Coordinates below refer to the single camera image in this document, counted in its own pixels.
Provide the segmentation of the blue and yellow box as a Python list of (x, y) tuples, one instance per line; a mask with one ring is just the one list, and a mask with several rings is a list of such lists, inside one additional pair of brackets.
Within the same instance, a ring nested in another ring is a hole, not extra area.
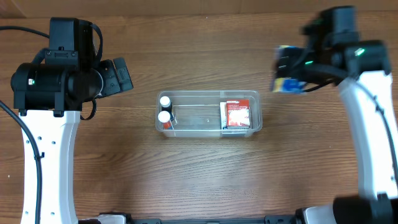
[[(277, 48), (277, 63), (279, 63), (284, 58), (298, 57), (303, 52), (303, 48), (290, 46), (290, 45), (280, 45)], [(307, 85), (306, 82), (299, 81), (297, 78), (292, 77), (282, 77), (278, 73), (286, 66), (290, 65), (290, 62), (283, 63), (282, 65), (276, 65), (276, 72), (274, 79), (271, 83), (272, 92), (290, 93), (290, 94), (302, 94), (304, 88)]]

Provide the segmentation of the black bottle white cap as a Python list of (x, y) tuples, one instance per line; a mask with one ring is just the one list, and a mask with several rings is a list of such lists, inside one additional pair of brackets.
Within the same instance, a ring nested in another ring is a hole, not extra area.
[(172, 101), (168, 96), (162, 96), (159, 100), (162, 111), (172, 113)]

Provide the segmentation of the orange bottle white cap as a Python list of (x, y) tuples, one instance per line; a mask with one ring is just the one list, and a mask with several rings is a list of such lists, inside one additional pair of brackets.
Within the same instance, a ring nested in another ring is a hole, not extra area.
[(161, 111), (158, 114), (158, 120), (162, 124), (164, 129), (173, 129), (174, 126), (171, 121), (171, 115), (168, 111)]

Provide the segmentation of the red and white box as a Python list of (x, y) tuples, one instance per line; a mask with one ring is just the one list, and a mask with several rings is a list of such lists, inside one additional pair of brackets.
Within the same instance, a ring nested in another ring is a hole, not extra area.
[(248, 129), (251, 125), (249, 100), (226, 102), (226, 124), (228, 129)]

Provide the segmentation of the white and blue box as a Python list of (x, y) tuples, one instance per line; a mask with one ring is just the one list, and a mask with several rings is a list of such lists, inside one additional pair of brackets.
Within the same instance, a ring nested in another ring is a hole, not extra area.
[(227, 129), (226, 102), (220, 103), (220, 123), (221, 129)]

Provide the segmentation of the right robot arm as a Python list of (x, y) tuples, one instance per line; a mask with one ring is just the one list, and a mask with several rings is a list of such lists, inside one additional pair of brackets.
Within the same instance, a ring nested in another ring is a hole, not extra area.
[(269, 215), (266, 223), (396, 223), (397, 123), (392, 68), (381, 40), (361, 40), (355, 8), (321, 11), (303, 27), (304, 48), (282, 45), (272, 91), (303, 94), (332, 84), (345, 106), (358, 163), (358, 194)]

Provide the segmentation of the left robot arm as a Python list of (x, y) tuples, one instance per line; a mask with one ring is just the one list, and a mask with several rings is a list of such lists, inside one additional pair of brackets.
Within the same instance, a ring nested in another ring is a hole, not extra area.
[(123, 58), (105, 60), (100, 28), (75, 18), (50, 20), (49, 46), (11, 78), (9, 114), (24, 140), (22, 223), (77, 223), (73, 158), (83, 104), (132, 90)]

